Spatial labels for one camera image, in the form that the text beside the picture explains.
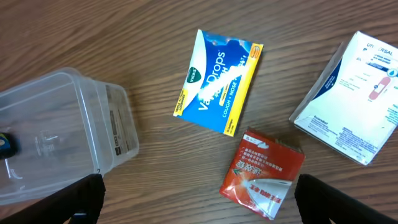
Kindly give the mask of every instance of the red package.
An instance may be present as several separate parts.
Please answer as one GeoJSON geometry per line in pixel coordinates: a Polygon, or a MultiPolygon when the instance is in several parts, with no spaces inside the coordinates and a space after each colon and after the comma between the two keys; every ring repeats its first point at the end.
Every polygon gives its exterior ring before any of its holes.
{"type": "Polygon", "coordinates": [[[304,157],[300,149],[249,129],[243,134],[220,194],[273,220],[304,157]]]}

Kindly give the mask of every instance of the clear plastic container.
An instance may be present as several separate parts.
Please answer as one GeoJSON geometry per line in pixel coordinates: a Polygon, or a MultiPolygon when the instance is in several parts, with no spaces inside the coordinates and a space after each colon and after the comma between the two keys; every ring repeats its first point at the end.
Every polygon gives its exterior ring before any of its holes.
{"type": "Polygon", "coordinates": [[[126,92],[63,68],[0,93],[0,132],[19,152],[0,161],[0,205],[48,196],[134,157],[126,92]]]}

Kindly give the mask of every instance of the wooden table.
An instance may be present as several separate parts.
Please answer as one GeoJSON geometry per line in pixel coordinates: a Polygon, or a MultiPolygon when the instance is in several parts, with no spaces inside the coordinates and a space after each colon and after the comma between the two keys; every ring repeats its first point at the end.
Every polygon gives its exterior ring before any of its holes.
{"type": "MultiPolygon", "coordinates": [[[[362,30],[398,45],[397,21],[395,0],[2,0],[0,89],[66,66],[126,88],[141,151],[105,175],[99,223],[264,223],[218,194],[248,126],[299,141],[301,173],[398,219],[397,133],[363,167],[288,122],[340,42],[362,30]],[[264,43],[235,138],[172,116],[198,28],[264,43]]],[[[275,223],[301,222],[293,192],[275,223]]]]}

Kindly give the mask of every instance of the white box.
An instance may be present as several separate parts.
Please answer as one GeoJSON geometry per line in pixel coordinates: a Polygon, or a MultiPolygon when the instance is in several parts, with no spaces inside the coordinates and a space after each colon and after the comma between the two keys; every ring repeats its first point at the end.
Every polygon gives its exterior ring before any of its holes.
{"type": "Polygon", "coordinates": [[[398,50],[355,33],[342,43],[289,120],[368,165],[398,124],[398,50]]]}

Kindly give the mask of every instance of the black object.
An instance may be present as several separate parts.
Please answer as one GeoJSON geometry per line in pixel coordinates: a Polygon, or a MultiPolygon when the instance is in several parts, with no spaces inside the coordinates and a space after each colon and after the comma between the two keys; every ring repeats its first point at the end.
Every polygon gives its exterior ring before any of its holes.
{"type": "Polygon", "coordinates": [[[0,224],[96,223],[104,203],[101,174],[91,174],[0,221],[0,224]]]}
{"type": "Polygon", "coordinates": [[[298,178],[294,196],[304,224],[398,223],[308,174],[298,178]]]}
{"type": "Polygon", "coordinates": [[[17,153],[17,143],[11,134],[0,133],[0,159],[7,159],[17,153]]]}

